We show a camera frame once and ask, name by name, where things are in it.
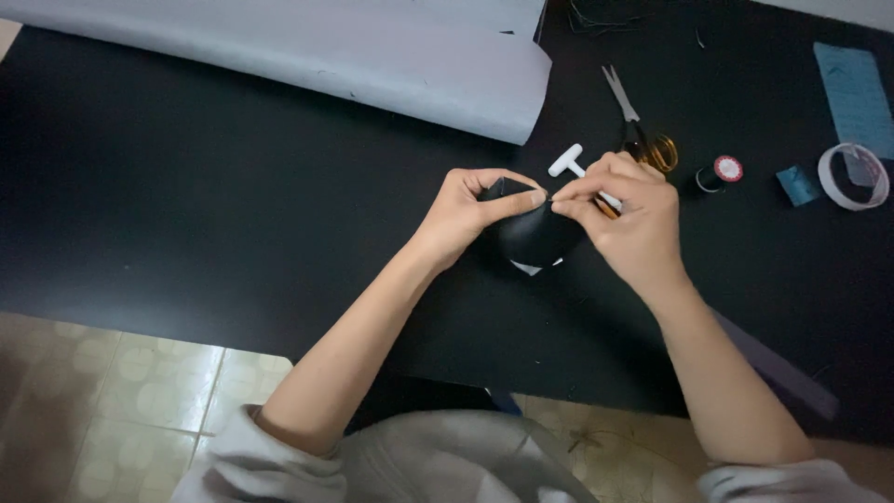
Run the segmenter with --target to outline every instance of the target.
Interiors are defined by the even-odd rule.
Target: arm
[[[600,190],[624,201],[610,220],[591,202]],[[606,154],[553,197],[661,326],[696,435],[723,463],[776,465],[814,457],[806,435],[732,344],[692,286],[679,253],[677,192],[654,168]]]
[[[476,196],[501,176],[538,186],[502,169],[450,171],[409,243],[264,404],[257,416],[262,430],[310,455],[332,450],[434,277],[486,226],[544,203],[542,190],[477,202]]]

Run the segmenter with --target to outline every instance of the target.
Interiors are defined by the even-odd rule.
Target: white sleeve
[[[208,444],[205,463],[193,465],[172,503],[343,503],[342,461],[311,456],[267,435],[255,424],[260,405],[243,405],[222,434]]]
[[[723,466],[698,481],[709,503],[887,503],[827,459],[792,465]]]

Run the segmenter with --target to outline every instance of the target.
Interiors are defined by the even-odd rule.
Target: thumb
[[[552,204],[552,211],[577,220],[590,239],[595,239],[611,222],[591,200],[556,201]]]
[[[485,226],[506,217],[520,215],[546,202],[546,192],[533,190],[478,203]]]

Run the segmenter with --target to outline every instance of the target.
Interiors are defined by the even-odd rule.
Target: fingernail
[[[540,206],[541,204],[546,202],[546,192],[543,191],[531,191],[531,203],[534,206]]]

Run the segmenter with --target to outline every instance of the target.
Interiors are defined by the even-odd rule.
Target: black table
[[[411,236],[454,166],[557,189],[621,121],[614,64],[683,186],[721,154],[744,179],[683,200],[688,270],[718,311],[842,400],[813,433],[894,443],[894,205],[793,209],[773,174],[837,143],[812,45],[894,37],[762,4],[655,2],[639,32],[573,35],[547,15],[544,111],[516,148],[212,66],[24,29],[0,65],[0,309],[300,357]],[[700,30],[706,48],[696,44]],[[535,277],[474,245],[410,317],[387,368],[685,413],[654,319],[592,249]]]

